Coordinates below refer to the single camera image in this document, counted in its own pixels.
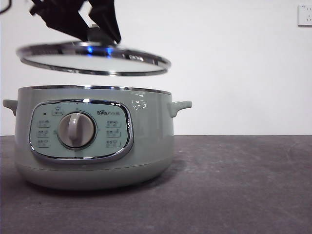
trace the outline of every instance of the power socket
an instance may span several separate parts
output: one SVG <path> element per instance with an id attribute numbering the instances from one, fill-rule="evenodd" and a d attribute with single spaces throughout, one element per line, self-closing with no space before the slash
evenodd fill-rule
<path id="1" fill-rule="evenodd" d="M 312 27 L 312 4 L 298 6 L 298 26 Z"/>

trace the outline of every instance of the dark countertop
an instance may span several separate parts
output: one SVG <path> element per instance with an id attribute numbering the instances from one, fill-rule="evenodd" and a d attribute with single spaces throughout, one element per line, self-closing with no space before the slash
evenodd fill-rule
<path id="1" fill-rule="evenodd" d="M 312 136 L 176 136 L 140 185 L 65 192 L 25 182 L 1 137 L 2 234 L 311 234 Z"/>

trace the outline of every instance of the side handle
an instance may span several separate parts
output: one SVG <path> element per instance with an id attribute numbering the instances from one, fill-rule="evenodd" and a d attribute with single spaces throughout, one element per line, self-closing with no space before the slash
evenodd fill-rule
<path id="1" fill-rule="evenodd" d="M 3 100 L 3 106 L 9 108 L 13 111 L 14 116 L 16 116 L 16 109 L 18 107 L 18 101 L 15 100 Z"/>
<path id="2" fill-rule="evenodd" d="M 171 103 L 170 116 L 172 118 L 176 117 L 178 111 L 191 107 L 192 107 L 191 101 L 174 101 Z"/>

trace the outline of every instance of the white wall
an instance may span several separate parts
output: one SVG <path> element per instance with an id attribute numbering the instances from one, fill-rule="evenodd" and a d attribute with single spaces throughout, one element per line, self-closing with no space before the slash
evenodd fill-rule
<path id="1" fill-rule="evenodd" d="M 312 0 L 116 0 L 122 44 L 163 55 L 169 73 L 114 78 L 33 68 L 17 47 L 73 38 L 48 29 L 13 1 L 1 20 L 1 99 L 22 86 L 87 84 L 171 91 L 193 108 L 175 118 L 176 134 L 312 134 L 312 28 L 296 26 L 297 5 Z M 14 134 L 1 109 L 1 135 Z"/>

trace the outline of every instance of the glass lid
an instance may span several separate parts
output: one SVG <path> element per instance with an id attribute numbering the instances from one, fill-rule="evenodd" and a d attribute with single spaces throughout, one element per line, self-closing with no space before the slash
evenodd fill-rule
<path id="1" fill-rule="evenodd" d="M 17 50 L 21 62 L 70 73 L 106 76 L 163 74 L 171 66 L 165 58 L 146 52 L 103 46 L 99 42 L 68 42 L 26 46 Z"/>

